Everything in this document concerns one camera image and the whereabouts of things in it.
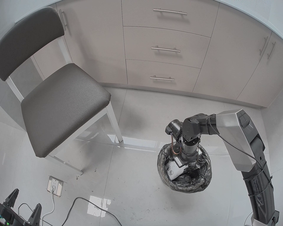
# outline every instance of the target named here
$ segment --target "countertop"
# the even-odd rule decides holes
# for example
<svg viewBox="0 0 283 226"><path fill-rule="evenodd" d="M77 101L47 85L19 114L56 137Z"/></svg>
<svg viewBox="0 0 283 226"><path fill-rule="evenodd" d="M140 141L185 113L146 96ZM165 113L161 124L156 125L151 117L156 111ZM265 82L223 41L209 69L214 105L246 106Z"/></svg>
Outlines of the countertop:
<svg viewBox="0 0 283 226"><path fill-rule="evenodd" d="M0 1L0 38L14 23L60 0ZM283 0L216 0L255 18L283 39Z"/></svg>

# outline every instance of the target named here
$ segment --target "power outlet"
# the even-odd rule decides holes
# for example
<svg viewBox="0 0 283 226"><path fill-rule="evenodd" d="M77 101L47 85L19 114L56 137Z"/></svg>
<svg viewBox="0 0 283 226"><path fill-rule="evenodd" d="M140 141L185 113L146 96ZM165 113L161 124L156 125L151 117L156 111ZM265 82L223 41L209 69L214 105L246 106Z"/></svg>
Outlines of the power outlet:
<svg viewBox="0 0 283 226"><path fill-rule="evenodd" d="M63 187L63 181L55 177L49 176L47 191L51 192L53 190L53 194L60 197L62 192L62 187Z"/></svg>

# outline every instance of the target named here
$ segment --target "gray upholstered seat cushion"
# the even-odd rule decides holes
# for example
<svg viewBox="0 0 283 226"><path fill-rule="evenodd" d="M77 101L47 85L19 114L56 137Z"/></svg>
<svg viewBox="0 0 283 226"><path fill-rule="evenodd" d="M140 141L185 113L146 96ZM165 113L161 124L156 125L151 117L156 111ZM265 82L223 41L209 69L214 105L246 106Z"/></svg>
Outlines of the gray upholstered seat cushion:
<svg viewBox="0 0 283 226"><path fill-rule="evenodd" d="M75 64L54 72L21 103L35 155L46 157L106 107L110 97L109 92Z"/></svg>

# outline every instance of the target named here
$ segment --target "cabinet handle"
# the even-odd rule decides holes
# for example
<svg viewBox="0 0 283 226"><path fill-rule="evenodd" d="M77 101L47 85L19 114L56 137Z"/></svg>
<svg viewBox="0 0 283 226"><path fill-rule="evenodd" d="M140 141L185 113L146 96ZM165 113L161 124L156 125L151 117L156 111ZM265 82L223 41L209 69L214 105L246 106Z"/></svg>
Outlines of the cabinet handle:
<svg viewBox="0 0 283 226"><path fill-rule="evenodd" d="M157 80L166 80L166 81L175 81L175 79L172 79L171 77L167 78L158 78L155 75L153 77L149 77L150 79L157 79Z"/></svg>
<svg viewBox="0 0 283 226"><path fill-rule="evenodd" d="M264 42L263 48L260 49L260 56L263 54L265 44L266 44L266 42L267 42L267 40L268 40L268 36L267 36L266 38L264 37L264 39L265 39L265 42Z"/></svg>
<svg viewBox="0 0 283 226"><path fill-rule="evenodd" d="M64 18L63 18L63 14L64 13L64 11L61 11L60 9L59 9L59 16L60 16L60 19L61 19L61 23L62 23L62 25L63 25L63 28L64 28L64 31L66 30L66 27L67 27L67 24L65 24L65 22L64 22Z"/></svg>
<svg viewBox="0 0 283 226"><path fill-rule="evenodd" d="M180 52L181 52L181 50L177 50L175 47L174 47L174 49L165 49L165 48L159 48L158 46L156 46L156 47L152 47L151 49L164 50L164 51L171 51L171 52L177 52L177 53L180 53Z"/></svg>
<svg viewBox="0 0 283 226"><path fill-rule="evenodd" d="M153 11L156 11L156 12L170 12L170 13L177 13L177 14L181 14L181 15L187 15L187 13L185 12L181 12L181 11L172 11L172 10L165 10L165 9L153 9Z"/></svg>
<svg viewBox="0 0 283 226"><path fill-rule="evenodd" d="M271 56L271 54L272 54L272 52L273 52L273 49L274 49L274 47L275 47L275 44L276 44L276 42L272 43L272 45L273 45L272 50L271 50L270 54L267 54L267 55L268 55L268 58L267 58L268 60L269 60L269 58L270 58L270 56Z"/></svg>

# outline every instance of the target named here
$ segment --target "chair leg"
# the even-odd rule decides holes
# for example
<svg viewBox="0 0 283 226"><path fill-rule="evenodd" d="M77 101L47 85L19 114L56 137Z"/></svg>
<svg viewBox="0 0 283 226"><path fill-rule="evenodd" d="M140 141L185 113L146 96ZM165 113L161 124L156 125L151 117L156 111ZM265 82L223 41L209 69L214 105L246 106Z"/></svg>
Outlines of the chair leg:
<svg viewBox="0 0 283 226"><path fill-rule="evenodd" d="M121 131L119 129L119 126L118 126L118 123L117 123L117 119L115 117L115 114L114 114L111 102L108 104L106 109L107 109L108 118L110 120L110 123L111 123L113 129L115 130L116 136L117 136L119 142L122 142L123 141L123 137L122 137Z"/></svg>
<svg viewBox="0 0 283 226"><path fill-rule="evenodd" d="M45 159L47 159L47 160L49 160L49 161L51 161L51 162L53 162L53 163L55 163L55 164L57 164L57 165L59 165L59 166L64 166L64 167L67 168L67 169L72 169L72 170L75 171L76 174L79 175L79 176L83 174L83 172L82 172L81 170L79 170L79 169L77 169L76 167L73 167L73 166L71 166L70 164L68 164L68 163L66 163L66 162L64 162L64 161L62 161L61 159L57 158L56 156L50 156L50 155L48 155L48 156L45 157Z"/></svg>

